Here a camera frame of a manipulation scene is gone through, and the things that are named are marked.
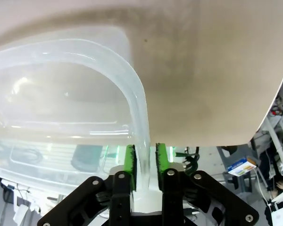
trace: transparent plastic lid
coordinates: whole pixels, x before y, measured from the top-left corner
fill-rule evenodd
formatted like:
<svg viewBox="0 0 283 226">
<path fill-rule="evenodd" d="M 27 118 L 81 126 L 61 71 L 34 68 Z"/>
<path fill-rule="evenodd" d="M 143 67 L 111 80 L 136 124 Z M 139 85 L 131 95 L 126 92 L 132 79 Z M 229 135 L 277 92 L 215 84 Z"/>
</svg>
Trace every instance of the transparent plastic lid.
<svg viewBox="0 0 283 226">
<path fill-rule="evenodd" d="M 146 184 L 145 94 L 117 53 L 75 39 L 0 52 L 0 177 L 67 194 L 123 164 L 128 144 Z"/>
</svg>

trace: table surface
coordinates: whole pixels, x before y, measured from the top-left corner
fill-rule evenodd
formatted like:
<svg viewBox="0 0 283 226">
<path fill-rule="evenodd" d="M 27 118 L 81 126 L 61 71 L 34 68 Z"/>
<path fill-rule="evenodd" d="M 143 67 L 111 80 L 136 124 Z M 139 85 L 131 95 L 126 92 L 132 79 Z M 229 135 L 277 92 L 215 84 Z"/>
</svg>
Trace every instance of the table surface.
<svg viewBox="0 0 283 226">
<path fill-rule="evenodd" d="M 283 1 L 0 1 L 0 46 L 89 24 L 125 30 L 152 143 L 246 143 L 283 80 Z"/>
</svg>

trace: clear plastic container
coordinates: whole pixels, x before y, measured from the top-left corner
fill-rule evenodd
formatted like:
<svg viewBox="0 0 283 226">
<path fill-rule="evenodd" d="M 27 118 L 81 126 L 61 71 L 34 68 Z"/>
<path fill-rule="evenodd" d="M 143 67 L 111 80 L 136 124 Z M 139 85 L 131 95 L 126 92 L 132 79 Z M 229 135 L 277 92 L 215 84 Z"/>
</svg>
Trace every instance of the clear plastic container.
<svg viewBox="0 0 283 226">
<path fill-rule="evenodd" d="M 78 39 L 0 51 L 0 177 L 68 194 L 89 176 L 107 177 L 128 144 L 147 186 L 145 94 L 117 53 Z"/>
</svg>

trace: silver screw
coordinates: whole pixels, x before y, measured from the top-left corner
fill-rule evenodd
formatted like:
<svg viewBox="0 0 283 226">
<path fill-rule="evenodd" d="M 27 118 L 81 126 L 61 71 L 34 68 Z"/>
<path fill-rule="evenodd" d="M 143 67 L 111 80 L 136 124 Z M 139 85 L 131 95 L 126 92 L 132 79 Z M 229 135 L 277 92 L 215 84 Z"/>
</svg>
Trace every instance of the silver screw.
<svg viewBox="0 0 283 226">
<path fill-rule="evenodd" d="M 174 172 L 173 170 L 169 170 L 169 171 L 167 172 L 167 174 L 168 174 L 169 176 L 173 176 L 173 175 L 175 174 L 175 172 Z"/>
<path fill-rule="evenodd" d="M 252 222 L 252 221 L 254 220 L 254 218 L 253 218 L 252 215 L 249 214 L 249 215 L 246 215 L 245 220 L 246 220 L 247 222 Z"/>
<path fill-rule="evenodd" d="M 194 178 L 195 178 L 196 180 L 200 180 L 200 179 L 201 179 L 201 175 L 200 175 L 200 174 L 195 174 L 195 175 L 194 175 Z"/>
</svg>

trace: green object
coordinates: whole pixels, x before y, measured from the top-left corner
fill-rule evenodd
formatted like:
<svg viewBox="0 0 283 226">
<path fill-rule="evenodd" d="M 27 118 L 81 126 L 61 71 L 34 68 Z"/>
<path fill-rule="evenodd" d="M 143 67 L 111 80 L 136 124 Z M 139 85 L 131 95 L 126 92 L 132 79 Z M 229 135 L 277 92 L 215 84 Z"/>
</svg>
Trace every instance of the green object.
<svg viewBox="0 0 283 226">
<path fill-rule="evenodd" d="M 136 155 L 134 145 L 128 145 L 126 148 L 124 171 L 131 175 L 132 189 L 136 190 Z"/>
<path fill-rule="evenodd" d="M 158 171 L 163 173 L 169 168 L 168 155 L 166 153 L 166 144 L 156 144 Z"/>
</svg>

